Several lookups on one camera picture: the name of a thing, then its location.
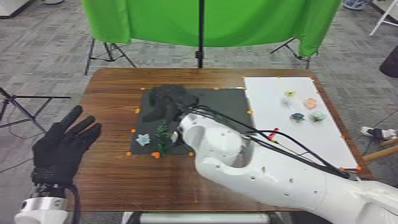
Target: orange object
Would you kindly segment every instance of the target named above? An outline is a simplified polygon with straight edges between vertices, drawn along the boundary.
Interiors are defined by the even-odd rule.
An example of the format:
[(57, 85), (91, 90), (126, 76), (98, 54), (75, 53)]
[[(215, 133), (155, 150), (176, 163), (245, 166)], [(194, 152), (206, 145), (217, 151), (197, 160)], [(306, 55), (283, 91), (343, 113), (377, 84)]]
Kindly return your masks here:
[(155, 159), (160, 159), (160, 152), (153, 152), (151, 156), (153, 156)]
[(304, 106), (309, 110), (313, 110), (316, 108), (316, 99), (308, 98), (304, 101)]

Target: white board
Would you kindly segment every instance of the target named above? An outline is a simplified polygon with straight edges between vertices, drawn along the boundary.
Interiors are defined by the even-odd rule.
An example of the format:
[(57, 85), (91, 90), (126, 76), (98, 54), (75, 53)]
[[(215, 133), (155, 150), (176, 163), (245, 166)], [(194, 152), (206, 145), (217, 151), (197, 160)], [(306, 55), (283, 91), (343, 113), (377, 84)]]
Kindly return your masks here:
[[(245, 77), (245, 88), (256, 128), (261, 130), (279, 128), (279, 131), (299, 140), (336, 167), (356, 168), (357, 162), (341, 138), (322, 96), (316, 93), (313, 80), (306, 77)], [(290, 97), (290, 106), (283, 103), (288, 90), (295, 91), (295, 95)], [(313, 110), (304, 106), (308, 98), (316, 99), (316, 108)], [(316, 111), (325, 114), (322, 122), (313, 122), (309, 118)], [(293, 113), (306, 115), (306, 120), (299, 123), (290, 118)], [(297, 153), (304, 153), (297, 144), (283, 136), (276, 136), (276, 140), (288, 149)], [(320, 163), (309, 154), (306, 154), (306, 157)]]

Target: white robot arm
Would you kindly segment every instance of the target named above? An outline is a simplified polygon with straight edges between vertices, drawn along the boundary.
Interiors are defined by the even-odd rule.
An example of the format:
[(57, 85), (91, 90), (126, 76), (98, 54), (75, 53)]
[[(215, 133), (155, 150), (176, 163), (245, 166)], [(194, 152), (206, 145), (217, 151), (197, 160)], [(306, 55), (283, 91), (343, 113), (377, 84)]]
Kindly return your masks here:
[(391, 186), (316, 169), (203, 115), (185, 116), (180, 133), (197, 154), (197, 172), (256, 201), (306, 210), (336, 224), (398, 223)]
[(68, 218), (66, 199), (59, 197), (30, 198), (16, 214), (16, 224), (62, 224)]

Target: black glove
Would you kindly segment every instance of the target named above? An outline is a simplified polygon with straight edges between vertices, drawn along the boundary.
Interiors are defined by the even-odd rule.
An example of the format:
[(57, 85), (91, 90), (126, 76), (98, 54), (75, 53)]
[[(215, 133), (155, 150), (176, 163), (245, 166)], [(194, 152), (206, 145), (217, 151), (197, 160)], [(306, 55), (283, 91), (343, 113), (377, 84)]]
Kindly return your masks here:
[(32, 181), (36, 184), (73, 184), (84, 153), (101, 134), (101, 124), (94, 124), (93, 116), (71, 127), (82, 112), (82, 106), (77, 106), (34, 144)]
[(149, 103), (155, 109), (142, 118), (144, 122), (165, 119), (169, 124), (185, 109), (199, 103), (199, 99), (189, 94), (181, 85), (162, 85), (151, 90)]

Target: green backdrop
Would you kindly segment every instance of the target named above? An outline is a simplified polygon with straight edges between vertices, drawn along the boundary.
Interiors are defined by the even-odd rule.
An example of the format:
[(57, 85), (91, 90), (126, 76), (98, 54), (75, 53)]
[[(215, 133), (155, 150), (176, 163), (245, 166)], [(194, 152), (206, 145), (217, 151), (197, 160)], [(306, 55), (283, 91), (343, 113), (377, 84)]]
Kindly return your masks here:
[[(82, 0), (93, 36), (197, 46), (199, 0)], [(341, 0), (206, 0), (205, 46), (231, 47), (300, 40), (311, 56)]]

